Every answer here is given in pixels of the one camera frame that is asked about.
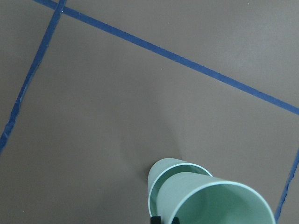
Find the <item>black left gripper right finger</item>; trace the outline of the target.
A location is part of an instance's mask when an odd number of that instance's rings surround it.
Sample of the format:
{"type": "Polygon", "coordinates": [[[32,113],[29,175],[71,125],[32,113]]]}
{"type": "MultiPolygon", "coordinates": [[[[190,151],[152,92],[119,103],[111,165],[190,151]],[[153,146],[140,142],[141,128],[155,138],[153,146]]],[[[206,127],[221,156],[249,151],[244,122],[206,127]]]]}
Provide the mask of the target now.
{"type": "Polygon", "coordinates": [[[174,217],[172,224],[179,224],[179,218],[178,217],[174,217]]]}

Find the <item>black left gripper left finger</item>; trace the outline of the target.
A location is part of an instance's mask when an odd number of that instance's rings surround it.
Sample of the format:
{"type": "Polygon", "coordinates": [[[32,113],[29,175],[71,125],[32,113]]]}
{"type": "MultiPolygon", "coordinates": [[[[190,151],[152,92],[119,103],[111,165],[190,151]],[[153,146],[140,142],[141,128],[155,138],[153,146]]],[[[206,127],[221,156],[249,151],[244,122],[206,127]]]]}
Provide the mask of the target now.
{"type": "Polygon", "coordinates": [[[150,224],[162,224],[162,220],[160,216],[152,216],[150,218],[150,224]]]}

